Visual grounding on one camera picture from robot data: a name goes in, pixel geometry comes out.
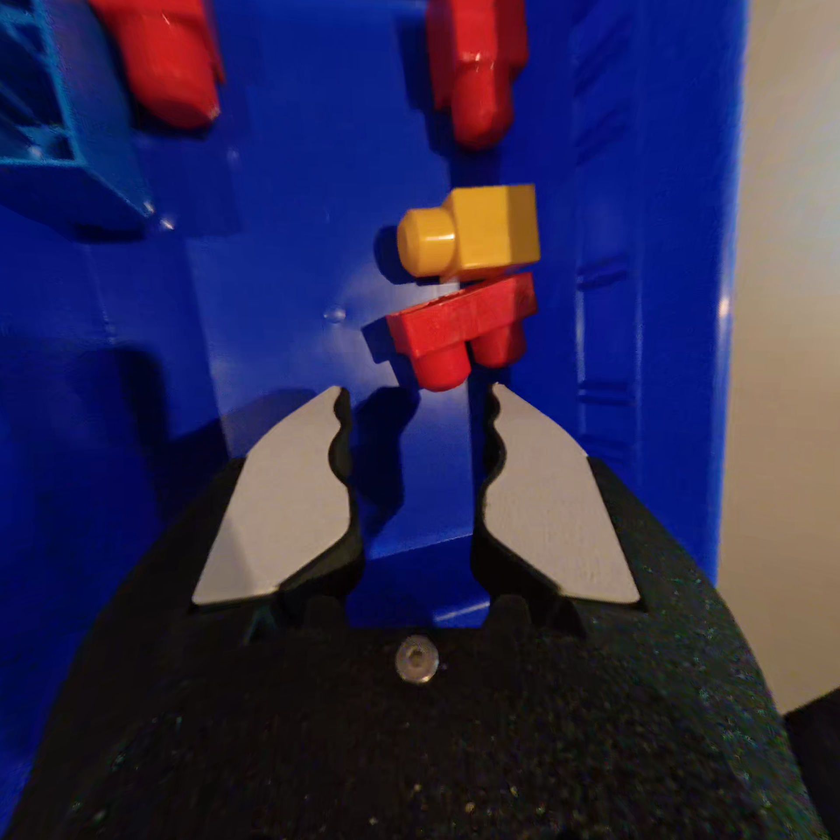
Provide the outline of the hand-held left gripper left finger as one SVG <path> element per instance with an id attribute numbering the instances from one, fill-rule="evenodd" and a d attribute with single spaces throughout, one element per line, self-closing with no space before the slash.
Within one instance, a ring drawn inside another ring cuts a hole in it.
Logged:
<path id="1" fill-rule="evenodd" d="M 252 447 L 193 591 L 195 606 L 346 598 L 364 570 L 351 429 L 350 394 L 333 385 Z"/>

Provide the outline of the light blue mega block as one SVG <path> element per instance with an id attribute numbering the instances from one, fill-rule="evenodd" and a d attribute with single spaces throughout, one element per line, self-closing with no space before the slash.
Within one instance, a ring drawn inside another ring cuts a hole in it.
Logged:
<path id="1" fill-rule="evenodd" d="M 1 2 L 1 200 L 68 236 L 154 214 L 109 37 L 84 1 Z"/>

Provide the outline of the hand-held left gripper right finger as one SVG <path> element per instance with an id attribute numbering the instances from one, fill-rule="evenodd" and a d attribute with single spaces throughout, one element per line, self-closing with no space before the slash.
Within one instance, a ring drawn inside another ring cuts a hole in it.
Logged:
<path id="1" fill-rule="evenodd" d="M 561 425 L 509 387 L 489 392 L 488 443 L 499 447 L 477 503 L 487 536 L 526 581 L 586 602 L 641 602 L 590 460 Z"/>

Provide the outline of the blue plastic bin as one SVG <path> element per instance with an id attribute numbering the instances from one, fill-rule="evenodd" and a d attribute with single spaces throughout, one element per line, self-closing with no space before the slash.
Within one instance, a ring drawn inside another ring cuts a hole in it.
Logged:
<path id="1" fill-rule="evenodd" d="M 2 831 L 95 616 L 227 459 L 350 392 L 377 617 L 466 625 L 484 388 L 417 389 L 385 316 L 443 293 L 410 207 L 536 187 L 528 351 L 499 377 L 717 577 L 746 2 L 526 2 L 515 120 L 470 154 L 434 109 L 424 2 L 214 2 L 203 135 L 138 121 L 151 217 L 65 236 L 2 207 Z"/>

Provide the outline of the small yellow mega block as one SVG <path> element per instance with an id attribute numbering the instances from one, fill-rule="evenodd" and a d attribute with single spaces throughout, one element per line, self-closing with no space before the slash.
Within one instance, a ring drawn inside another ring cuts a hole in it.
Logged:
<path id="1" fill-rule="evenodd" d="M 396 245 L 412 277 L 441 283 L 486 280 L 533 266 L 541 259 L 536 187 L 455 188 L 438 206 L 407 210 Z"/>

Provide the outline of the red two-stud block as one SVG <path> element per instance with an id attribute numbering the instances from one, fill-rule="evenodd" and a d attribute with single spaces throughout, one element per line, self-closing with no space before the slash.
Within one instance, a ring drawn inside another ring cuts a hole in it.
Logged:
<path id="1" fill-rule="evenodd" d="M 468 379 L 472 362 L 493 370 L 518 362 L 528 346 L 523 323 L 537 311 L 533 275 L 523 271 L 391 313 L 385 322 L 418 386 L 447 392 Z"/>

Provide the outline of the red mega block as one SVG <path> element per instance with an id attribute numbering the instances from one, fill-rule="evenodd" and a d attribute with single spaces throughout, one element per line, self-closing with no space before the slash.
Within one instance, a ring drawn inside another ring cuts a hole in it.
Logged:
<path id="1" fill-rule="evenodd" d="M 529 61 L 524 1 L 430 1 L 425 13 L 434 108 L 469 151 L 498 144 L 514 120 L 513 83 Z"/>
<path id="2" fill-rule="evenodd" d="M 206 1 L 90 1 L 122 58 L 132 94 L 184 131 L 210 127 L 224 84 L 214 8 Z"/>

